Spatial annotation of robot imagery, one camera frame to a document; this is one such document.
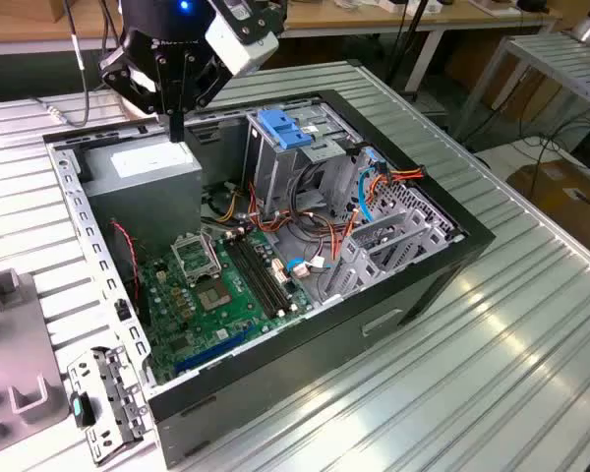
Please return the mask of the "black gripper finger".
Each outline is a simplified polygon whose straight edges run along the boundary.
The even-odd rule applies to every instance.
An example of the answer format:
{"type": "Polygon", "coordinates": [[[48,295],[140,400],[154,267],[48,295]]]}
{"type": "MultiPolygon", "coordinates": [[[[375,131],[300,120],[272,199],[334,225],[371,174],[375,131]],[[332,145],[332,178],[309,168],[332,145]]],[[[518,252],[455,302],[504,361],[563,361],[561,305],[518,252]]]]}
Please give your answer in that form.
{"type": "Polygon", "coordinates": [[[201,62],[197,56],[185,55],[178,110],[175,112],[176,143],[184,141],[186,115],[210,104],[232,77],[225,64],[215,56],[201,62]]]}
{"type": "Polygon", "coordinates": [[[155,116],[169,141],[175,143],[175,111],[168,114],[162,108],[160,89],[134,66],[122,46],[103,56],[98,62],[98,72],[103,83],[130,104],[134,114],[141,112],[155,116]]]}

